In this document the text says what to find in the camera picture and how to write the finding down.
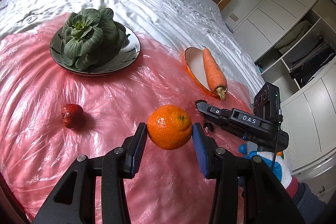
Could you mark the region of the blue gloved right hand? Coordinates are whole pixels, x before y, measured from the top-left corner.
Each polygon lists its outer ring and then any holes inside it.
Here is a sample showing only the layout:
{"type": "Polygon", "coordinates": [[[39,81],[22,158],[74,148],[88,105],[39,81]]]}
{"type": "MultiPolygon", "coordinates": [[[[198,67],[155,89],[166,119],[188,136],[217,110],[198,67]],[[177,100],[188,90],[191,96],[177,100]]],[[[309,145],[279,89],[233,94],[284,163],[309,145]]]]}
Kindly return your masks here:
{"type": "Polygon", "coordinates": [[[256,144],[247,142],[246,144],[242,144],[238,147],[238,152],[243,154],[247,159],[250,159],[254,156],[260,156],[281,182],[282,186],[287,189],[290,186],[293,178],[285,160],[281,156],[276,155],[275,161],[273,161],[273,153],[265,151],[260,152],[252,150],[252,148],[256,148],[256,144]]]}

